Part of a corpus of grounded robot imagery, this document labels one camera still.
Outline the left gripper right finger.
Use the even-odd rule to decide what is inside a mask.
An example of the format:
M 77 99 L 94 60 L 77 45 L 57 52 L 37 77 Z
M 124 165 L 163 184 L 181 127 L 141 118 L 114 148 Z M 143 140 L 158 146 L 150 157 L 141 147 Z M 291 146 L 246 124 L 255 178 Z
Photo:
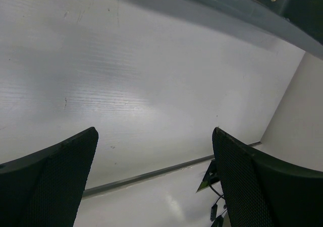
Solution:
M 231 226 L 322 226 L 322 172 L 270 156 L 218 127 L 212 145 Z

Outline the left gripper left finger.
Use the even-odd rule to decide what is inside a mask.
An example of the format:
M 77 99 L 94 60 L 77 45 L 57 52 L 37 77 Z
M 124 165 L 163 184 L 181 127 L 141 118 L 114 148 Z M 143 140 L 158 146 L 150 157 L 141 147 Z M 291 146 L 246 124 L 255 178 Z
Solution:
M 73 226 L 98 143 L 90 127 L 1 164 L 1 226 Z

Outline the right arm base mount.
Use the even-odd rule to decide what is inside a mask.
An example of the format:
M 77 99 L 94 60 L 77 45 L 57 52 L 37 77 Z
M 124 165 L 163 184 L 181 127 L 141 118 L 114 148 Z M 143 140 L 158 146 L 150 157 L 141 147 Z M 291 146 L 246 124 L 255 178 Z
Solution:
M 216 162 L 215 160 L 212 160 L 197 189 L 197 192 L 210 188 L 215 193 L 216 200 L 210 208 L 210 221 L 212 222 L 211 226 L 221 227 L 224 225 L 224 217 L 227 214 L 227 205 L 222 190 L 216 190 L 213 186 L 215 184 L 217 184 L 218 187 L 221 186 Z

